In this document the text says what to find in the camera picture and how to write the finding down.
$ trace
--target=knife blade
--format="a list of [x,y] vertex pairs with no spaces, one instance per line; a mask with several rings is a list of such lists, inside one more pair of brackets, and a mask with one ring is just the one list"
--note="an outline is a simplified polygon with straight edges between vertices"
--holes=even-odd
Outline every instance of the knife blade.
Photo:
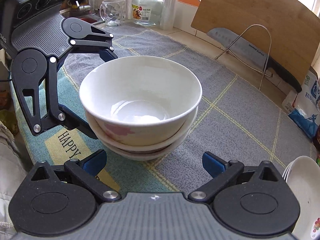
[[[228,47],[232,41],[234,41],[238,34],[226,28],[214,28],[210,30],[207,35],[210,38],[221,43],[223,46]],[[231,47],[233,52],[242,61],[250,65],[251,67],[263,71],[264,64],[266,62],[268,54],[263,50],[257,48],[246,39],[240,37],[235,44]],[[282,65],[276,62],[272,57],[269,57],[267,63],[267,69],[272,68],[285,82],[290,84],[298,93],[302,91],[301,85],[298,80]]]

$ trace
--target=mug handle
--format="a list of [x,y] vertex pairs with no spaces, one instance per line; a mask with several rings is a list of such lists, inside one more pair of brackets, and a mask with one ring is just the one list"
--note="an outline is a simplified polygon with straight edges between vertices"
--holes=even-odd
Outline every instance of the mug handle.
[[104,15],[103,15],[103,4],[100,5],[100,17],[101,17],[102,20],[104,20],[104,21],[106,20]]

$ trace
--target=knife handle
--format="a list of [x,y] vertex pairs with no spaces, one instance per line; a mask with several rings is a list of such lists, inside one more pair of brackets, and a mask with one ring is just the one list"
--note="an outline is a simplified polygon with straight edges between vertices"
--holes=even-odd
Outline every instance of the knife handle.
[[269,57],[267,69],[272,68],[285,82],[291,85],[297,93],[302,91],[301,85],[298,80],[283,66],[276,62],[272,57]]

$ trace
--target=wooden cutting board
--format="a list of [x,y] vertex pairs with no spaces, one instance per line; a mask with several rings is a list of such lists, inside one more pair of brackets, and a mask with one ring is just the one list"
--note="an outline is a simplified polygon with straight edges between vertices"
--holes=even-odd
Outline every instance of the wooden cutting board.
[[[191,26],[241,34],[252,24],[270,31],[271,57],[302,83],[320,42],[320,19],[298,0],[202,0]],[[253,27],[244,38],[268,52],[270,38],[262,28]]]

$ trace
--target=white bowl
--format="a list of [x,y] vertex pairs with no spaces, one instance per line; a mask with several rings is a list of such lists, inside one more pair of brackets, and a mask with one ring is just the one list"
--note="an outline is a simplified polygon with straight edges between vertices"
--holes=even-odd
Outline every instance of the white bowl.
[[172,137],[201,101],[198,78],[174,61],[130,56],[108,61],[82,81],[80,100],[113,140],[153,145]]
[[162,150],[154,152],[154,153],[148,153],[148,154],[130,153],[130,152],[121,150],[117,147],[114,147],[108,143],[103,142],[103,140],[101,138],[99,138],[99,139],[111,151],[113,151],[113,152],[115,152],[115,153],[117,153],[127,159],[134,160],[134,161],[149,161],[149,160],[153,160],[155,158],[159,158],[159,157],[166,155],[166,154],[174,151],[175,149],[177,149],[184,142],[184,140],[187,138],[188,134],[189,134],[189,131],[187,131],[183,136],[181,136],[178,140],[176,140],[174,143],[172,143],[171,145],[169,145],[165,149],[162,149]]
[[300,217],[292,232],[297,239],[312,240],[320,235],[315,227],[320,217],[319,178],[318,164],[307,156],[298,157],[289,168],[287,184],[300,204]]
[[129,146],[126,144],[119,143],[113,139],[111,139],[108,135],[106,135],[101,127],[98,125],[97,121],[95,120],[95,117],[91,115],[89,112],[85,111],[85,115],[87,117],[87,121],[93,130],[93,132],[97,135],[97,137],[102,138],[102,140],[109,145],[112,145],[116,148],[125,150],[127,152],[132,152],[132,153],[152,153],[159,151],[168,145],[174,143],[176,140],[178,140],[180,137],[182,137],[192,126],[194,121],[196,120],[197,117],[197,112],[198,112],[198,107],[194,109],[190,114],[188,114],[187,120],[184,122],[182,127],[177,131],[172,137],[169,139],[153,144],[153,145],[148,145],[148,146]]

